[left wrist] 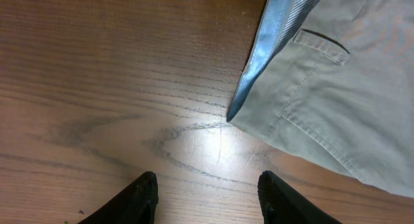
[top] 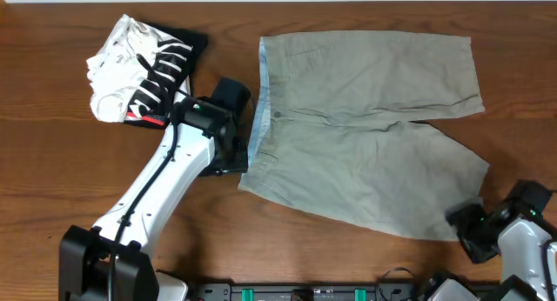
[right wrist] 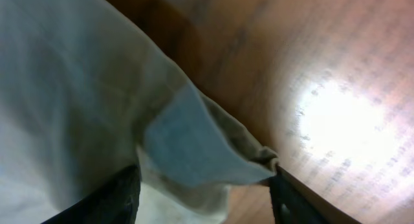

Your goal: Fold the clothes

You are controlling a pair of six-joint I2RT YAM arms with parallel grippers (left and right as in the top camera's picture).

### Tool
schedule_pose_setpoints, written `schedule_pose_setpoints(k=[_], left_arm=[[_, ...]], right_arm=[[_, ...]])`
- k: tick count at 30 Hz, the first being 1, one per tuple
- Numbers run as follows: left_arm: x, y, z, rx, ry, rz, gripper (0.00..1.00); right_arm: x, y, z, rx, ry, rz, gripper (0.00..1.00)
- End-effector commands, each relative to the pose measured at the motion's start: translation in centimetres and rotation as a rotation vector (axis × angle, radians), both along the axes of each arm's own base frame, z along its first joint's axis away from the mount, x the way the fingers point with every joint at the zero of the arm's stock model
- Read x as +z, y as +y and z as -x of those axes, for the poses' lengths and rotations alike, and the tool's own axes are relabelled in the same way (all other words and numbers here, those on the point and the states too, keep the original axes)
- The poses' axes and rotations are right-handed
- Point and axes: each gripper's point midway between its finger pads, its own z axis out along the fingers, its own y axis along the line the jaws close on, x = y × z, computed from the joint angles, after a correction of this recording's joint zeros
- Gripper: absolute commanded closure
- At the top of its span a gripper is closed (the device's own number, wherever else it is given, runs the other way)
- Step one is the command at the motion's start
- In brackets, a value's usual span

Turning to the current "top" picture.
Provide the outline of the khaki green shorts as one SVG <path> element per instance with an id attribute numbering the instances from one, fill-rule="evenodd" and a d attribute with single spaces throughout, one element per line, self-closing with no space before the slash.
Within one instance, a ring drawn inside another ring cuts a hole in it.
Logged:
<path id="1" fill-rule="evenodd" d="M 394 236 L 453 241 L 488 163 L 433 126 L 484 110 L 469 37 L 333 30 L 262 37 L 239 189 Z"/>

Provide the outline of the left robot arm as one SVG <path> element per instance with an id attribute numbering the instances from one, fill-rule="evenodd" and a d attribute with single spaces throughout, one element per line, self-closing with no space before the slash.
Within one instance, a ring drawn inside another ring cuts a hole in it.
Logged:
<path id="1" fill-rule="evenodd" d="M 152 265 L 158 240 L 196 178 L 247 169 L 237 136 L 247 97 L 174 104 L 155 154 L 125 194 L 86 230 L 72 225 L 59 246 L 61 300 L 185 300 L 188 284 Z"/>

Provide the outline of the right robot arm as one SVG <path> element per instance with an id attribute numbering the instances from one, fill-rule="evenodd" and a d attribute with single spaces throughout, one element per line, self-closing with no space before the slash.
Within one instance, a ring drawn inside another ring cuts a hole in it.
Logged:
<path id="1" fill-rule="evenodd" d="M 472 204 L 447 220 L 473 263 L 501 257 L 501 282 L 479 293 L 452 273 L 441 272 L 422 286 L 416 300 L 556 299 L 556 229 L 532 204 L 510 198 L 489 214 Z"/>

